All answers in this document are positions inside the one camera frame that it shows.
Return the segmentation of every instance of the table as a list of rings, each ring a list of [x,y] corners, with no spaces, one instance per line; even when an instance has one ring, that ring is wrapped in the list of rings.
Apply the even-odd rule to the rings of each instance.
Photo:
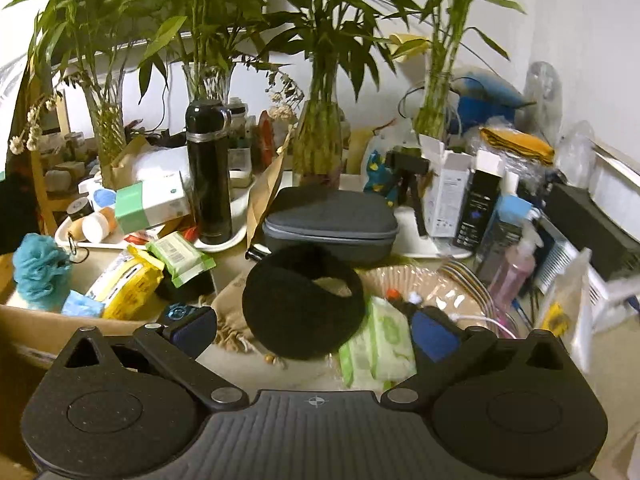
[[[214,280],[222,290],[235,276],[249,270],[253,263],[244,259],[244,244],[214,254]],[[117,251],[93,249],[87,260],[74,268],[71,286],[86,291],[116,256]],[[438,260],[427,262],[437,266]],[[151,300],[162,302],[157,296]],[[8,305],[24,306],[13,293]],[[593,469],[600,480],[626,480],[625,471],[632,443],[640,431],[640,323],[638,318],[593,339],[591,373],[587,376],[609,419],[609,434]],[[203,366],[236,384],[253,397],[258,389],[336,390],[340,377],[325,360],[287,361],[287,368],[267,364],[258,354],[236,354],[211,345],[197,359]]]

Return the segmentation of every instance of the green and white box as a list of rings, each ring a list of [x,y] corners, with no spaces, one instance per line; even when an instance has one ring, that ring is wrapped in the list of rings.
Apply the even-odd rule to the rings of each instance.
[[[116,193],[116,221],[124,234],[190,213],[180,173],[144,180]]]

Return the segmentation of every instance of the metal screw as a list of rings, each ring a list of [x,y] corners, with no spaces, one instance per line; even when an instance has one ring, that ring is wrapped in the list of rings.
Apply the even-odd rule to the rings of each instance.
[[[418,400],[418,393],[409,388],[396,388],[386,394],[386,398],[396,404],[411,404]]]
[[[238,402],[242,399],[242,391],[232,386],[225,388],[218,388],[211,393],[211,399],[219,402],[220,404],[230,404],[232,402]]]

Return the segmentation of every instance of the gray zippered case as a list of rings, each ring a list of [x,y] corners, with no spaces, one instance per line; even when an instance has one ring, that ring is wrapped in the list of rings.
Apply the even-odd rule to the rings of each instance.
[[[377,194],[323,186],[287,187],[278,192],[262,231],[271,251],[312,242],[341,260],[370,264],[391,252],[398,222]]]

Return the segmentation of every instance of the white cable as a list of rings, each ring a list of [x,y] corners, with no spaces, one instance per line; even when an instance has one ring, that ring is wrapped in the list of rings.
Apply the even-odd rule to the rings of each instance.
[[[499,326],[512,339],[517,339],[517,337],[513,334],[513,332],[511,330],[509,330],[508,328],[506,328],[502,323],[496,321],[495,319],[491,319],[490,317],[487,317],[487,316],[464,316],[463,314],[449,314],[449,319],[452,320],[453,322],[456,322],[459,319],[470,319],[470,320],[475,320],[475,321],[488,321],[489,323],[493,323],[493,324]]]

